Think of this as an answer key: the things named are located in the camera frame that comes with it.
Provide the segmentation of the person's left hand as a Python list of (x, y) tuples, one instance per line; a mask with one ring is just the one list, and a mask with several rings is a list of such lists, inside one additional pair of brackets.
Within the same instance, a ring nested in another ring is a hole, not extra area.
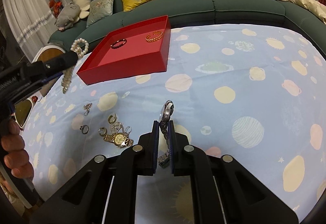
[(13, 119), (8, 118), (1, 122), (1, 146), (7, 152), (4, 163), (14, 177), (32, 180), (34, 169), (19, 133), (20, 128)]

